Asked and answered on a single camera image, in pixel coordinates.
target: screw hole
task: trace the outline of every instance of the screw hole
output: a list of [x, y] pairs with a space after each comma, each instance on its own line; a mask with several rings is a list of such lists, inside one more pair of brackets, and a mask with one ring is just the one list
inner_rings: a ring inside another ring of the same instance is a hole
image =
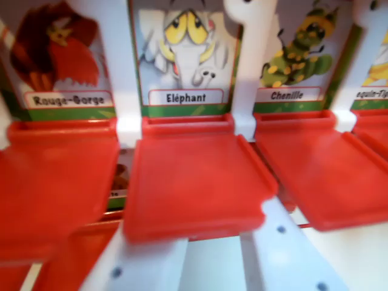
[[376, 10], [377, 8], [377, 0], [373, 0], [371, 3], [370, 3], [370, 9], [373, 11], [373, 10]]
[[323, 282], [320, 282], [316, 285], [316, 288], [319, 290], [319, 291], [329, 291], [329, 288], [328, 286], [323, 283]]
[[113, 270], [112, 270], [112, 278], [113, 279], [116, 279], [118, 277], [120, 277], [122, 274], [122, 270], [120, 267], [115, 267]]
[[279, 226], [277, 228], [277, 231], [279, 231], [279, 233], [285, 233], [286, 232], [286, 228], [284, 226]]

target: cartoon elephant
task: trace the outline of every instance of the cartoon elephant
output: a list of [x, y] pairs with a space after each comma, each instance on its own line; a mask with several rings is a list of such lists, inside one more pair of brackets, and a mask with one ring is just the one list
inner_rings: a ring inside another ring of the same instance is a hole
[[[217, 37], [215, 23], [223, 21], [220, 18], [222, 13], [190, 8], [167, 12], [140, 10], [139, 26], [145, 45], [139, 59], [171, 74], [179, 88], [207, 88], [217, 71], [224, 68], [229, 54], [228, 46]], [[213, 67], [208, 62], [204, 68], [211, 57]]]

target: white surface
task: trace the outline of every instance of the white surface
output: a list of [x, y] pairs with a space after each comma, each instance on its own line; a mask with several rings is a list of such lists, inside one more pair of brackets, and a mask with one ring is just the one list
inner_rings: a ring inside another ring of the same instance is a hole
[[388, 290], [388, 223], [328, 233], [303, 232], [350, 291]]
[[264, 224], [241, 235], [248, 291], [347, 290], [278, 198], [266, 201], [262, 208]]
[[377, 9], [370, 10], [371, 0], [353, 1], [353, 19], [363, 28], [360, 45], [349, 70], [339, 86], [330, 109], [336, 115], [339, 132], [351, 132], [356, 117], [350, 112], [354, 96], [360, 90], [370, 65], [374, 63], [388, 27], [388, 0], [377, 1]]
[[42, 264], [36, 263], [32, 264], [30, 270], [28, 271], [27, 276], [24, 279], [22, 287], [20, 287], [20, 291], [31, 291], [32, 287], [35, 284], [35, 281], [41, 271]]
[[69, 0], [68, 3], [99, 24], [118, 117], [118, 139], [122, 149], [134, 148], [136, 140], [141, 139], [141, 108], [127, 1]]
[[244, 26], [231, 113], [235, 134], [244, 135], [248, 141], [255, 134], [256, 121], [252, 112], [267, 45], [265, 40], [269, 36], [276, 3], [277, 0], [224, 0], [228, 15]]
[[[81, 286], [82, 291], [178, 290], [188, 241], [127, 244], [120, 226]], [[118, 276], [113, 276], [120, 269]]]
[[[350, 291], [388, 290], [388, 223], [335, 232], [321, 233], [313, 229], [303, 229], [302, 232]], [[239, 245], [237, 237], [190, 242], [179, 291], [245, 291], [244, 273], [241, 272], [243, 259], [235, 249]], [[288, 288], [284, 291], [303, 289]]]
[[245, 289], [243, 256], [238, 236], [189, 243], [179, 291]]
[[0, 93], [0, 150], [9, 146], [7, 128], [11, 124], [11, 115]]

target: label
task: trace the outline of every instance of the label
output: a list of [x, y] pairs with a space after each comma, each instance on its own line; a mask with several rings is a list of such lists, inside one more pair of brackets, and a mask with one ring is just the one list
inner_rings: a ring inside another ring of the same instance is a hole
[[151, 90], [150, 105], [197, 105], [224, 103], [221, 89], [207, 90]]
[[142, 113], [230, 110], [241, 26], [229, 18], [223, 1], [157, 1], [149, 9], [147, 1], [130, 0], [129, 7]]
[[256, 102], [319, 101], [323, 99], [320, 91], [319, 87], [260, 88], [257, 91]]
[[27, 92], [28, 109], [113, 107], [108, 91]]
[[388, 87], [362, 87], [357, 92], [356, 99], [386, 99], [388, 98]]
[[0, 89], [15, 118], [116, 116], [95, 20], [62, 0], [0, 1], [0, 19]]
[[363, 86], [354, 88], [352, 93], [353, 110], [388, 108], [388, 32], [367, 72]]
[[321, 110], [351, 27], [349, 1], [278, 0], [255, 112]]

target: elephant eye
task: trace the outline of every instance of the elephant eye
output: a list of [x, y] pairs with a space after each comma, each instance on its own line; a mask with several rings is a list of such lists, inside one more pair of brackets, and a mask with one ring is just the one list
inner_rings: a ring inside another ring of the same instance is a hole
[[164, 35], [171, 44], [178, 44], [182, 41], [187, 30], [187, 15], [182, 14], [175, 18], [164, 30]]
[[202, 44], [209, 35], [202, 21], [191, 11], [188, 13], [187, 28], [195, 44]]

